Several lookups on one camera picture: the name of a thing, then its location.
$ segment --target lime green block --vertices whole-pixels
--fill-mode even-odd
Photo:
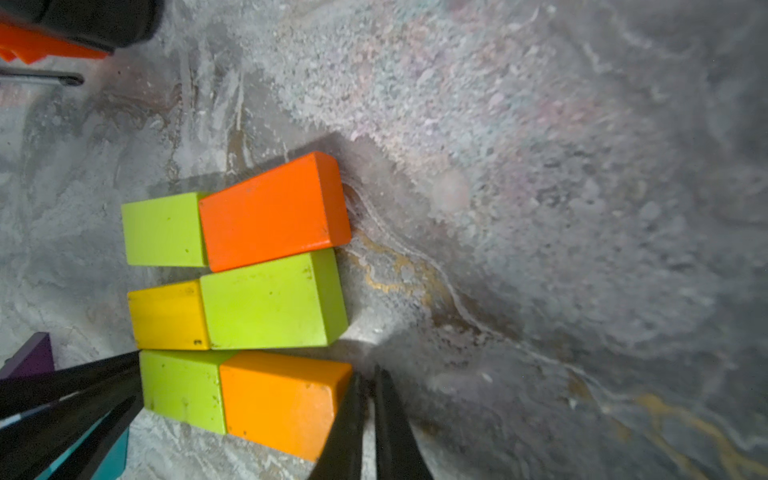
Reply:
[[[219,365],[236,353],[142,350],[139,364],[144,407],[225,435]]]
[[[333,248],[200,279],[212,349],[326,346],[347,327]]]
[[[124,204],[128,265],[206,266],[197,202],[208,195],[193,192]]]

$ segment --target orange gripper part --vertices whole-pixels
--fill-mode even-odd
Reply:
[[[349,385],[350,364],[247,350],[219,368],[230,434],[317,461]]]
[[[352,239],[336,159],[313,152],[200,200],[214,272]]]
[[[48,55],[73,58],[104,58],[107,52],[91,50],[49,37],[38,31],[0,22],[0,58],[13,61],[15,58],[27,65]]]

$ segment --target gray concrete floor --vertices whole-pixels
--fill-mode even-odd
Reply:
[[[120,205],[335,155],[352,322],[436,478],[768,477],[768,7],[168,2],[144,45],[0,85],[0,356],[134,348]],[[372,441],[366,432],[367,445]],[[372,478],[372,455],[366,477]],[[144,412],[125,478],[311,465]]]

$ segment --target black object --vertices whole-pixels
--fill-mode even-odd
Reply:
[[[50,35],[112,53],[154,35],[164,0],[0,0],[0,12]]]
[[[378,366],[373,401],[376,404],[376,476],[379,480],[432,480],[395,383],[389,372]]]
[[[362,467],[362,425],[366,396],[356,373],[310,480],[359,480]],[[380,480],[432,480],[392,377],[376,367],[373,379],[376,406],[376,476]]]
[[[0,418],[39,406],[45,407],[0,429],[0,478],[37,478],[102,419],[56,470],[59,479],[90,478],[144,406],[138,352],[0,381]]]
[[[366,381],[352,375],[323,453],[307,480],[359,480],[362,468],[362,425],[366,411]]]
[[[79,87],[85,79],[79,73],[67,71],[32,70],[30,68],[0,68],[0,83],[13,81],[18,83],[64,85]]]

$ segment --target rectangular block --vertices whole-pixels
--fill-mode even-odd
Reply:
[[[349,384],[350,364],[249,351],[220,370],[230,434],[317,461]]]
[[[197,204],[207,195],[193,192],[123,204],[128,264],[206,266]]]
[[[209,350],[200,281],[128,293],[139,349]]]
[[[200,279],[210,347],[327,346],[347,327],[333,248]]]
[[[219,365],[236,353],[142,350],[144,407],[179,422],[227,433]]]
[[[37,332],[29,337],[14,356],[5,360],[5,364],[0,368],[0,379],[13,379],[53,371],[51,336],[44,332]]]
[[[200,201],[210,269],[222,272],[351,238],[339,165],[314,152]]]
[[[83,434],[73,446],[69,447],[62,453],[51,465],[45,469],[35,480],[48,480],[54,472],[65,462],[69,455],[80,446],[80,444],[94,431],[94,429],[101,422],[99,420],[88,431]],[[94,472],[91,480],[117,480],[120,475],[123,475],[125,470],[125,462],[128,454],[128,432],[130,429],[123,432],[120,438],[112,445],[112,448],[107,452],[107,456],[101,461],[101,465]]]

